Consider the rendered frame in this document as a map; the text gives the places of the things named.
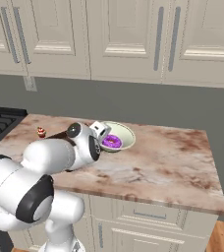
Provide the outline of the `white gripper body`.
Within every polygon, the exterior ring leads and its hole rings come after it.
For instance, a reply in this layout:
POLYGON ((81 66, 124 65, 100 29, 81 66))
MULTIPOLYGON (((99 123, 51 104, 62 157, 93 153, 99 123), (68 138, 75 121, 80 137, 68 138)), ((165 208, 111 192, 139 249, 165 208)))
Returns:
POLYGON ((99 144, 102 144, 103 140, 107 137, 110 131, 103 130, 99 135, 98 135, 98 142, 99 144))

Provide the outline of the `purple frosted donut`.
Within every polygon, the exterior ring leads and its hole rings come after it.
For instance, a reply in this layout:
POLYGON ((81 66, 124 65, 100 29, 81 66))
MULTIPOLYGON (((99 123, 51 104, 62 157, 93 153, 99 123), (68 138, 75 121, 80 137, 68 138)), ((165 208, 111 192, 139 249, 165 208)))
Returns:
POLYGON ((122 146, 122 141, 119 137, 109 134, 104 138, 102 144, 106 147, 117 149, 122 146))

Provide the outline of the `pale green bowl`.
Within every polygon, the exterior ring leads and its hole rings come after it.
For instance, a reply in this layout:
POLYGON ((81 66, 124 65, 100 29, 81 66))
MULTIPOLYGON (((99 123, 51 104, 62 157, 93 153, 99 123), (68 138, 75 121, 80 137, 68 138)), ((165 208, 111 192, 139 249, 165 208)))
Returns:
POLYGON ((100 144, 101 148, 106 152, 119 152, 131 148, 136 142, 135 133, 126 125, 113 121, 105 121, 105 124, 110 127, 109 134, 115 135, 122 141, 122 146, 117 149, 109 148, 100 144))

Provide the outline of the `cream drawer front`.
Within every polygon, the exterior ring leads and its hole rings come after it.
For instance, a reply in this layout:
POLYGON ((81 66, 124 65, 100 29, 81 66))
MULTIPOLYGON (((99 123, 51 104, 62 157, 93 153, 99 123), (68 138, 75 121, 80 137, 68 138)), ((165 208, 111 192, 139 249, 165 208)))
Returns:
POLYGON ((167 208, 158 205, 150 205, 140 202, 123 201, 100 196, 90 197, 91 211, 96 218, 107 221, 126 221, 140 224, 161 226, 171 229, 182 230, 184 228, 188 212, 180 209, 167 208), (137 212, 167 215, 166 220, 138 216, 137 212))

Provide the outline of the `white wall socket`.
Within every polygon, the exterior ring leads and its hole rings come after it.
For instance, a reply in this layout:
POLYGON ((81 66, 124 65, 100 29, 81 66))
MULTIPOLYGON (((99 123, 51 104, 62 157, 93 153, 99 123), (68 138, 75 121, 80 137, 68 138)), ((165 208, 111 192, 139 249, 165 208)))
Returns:
POLYGON ((24 77, 26 90, 29 92, 36 92, 37 87, 35 83, 35 78, 31 76, 24 77))

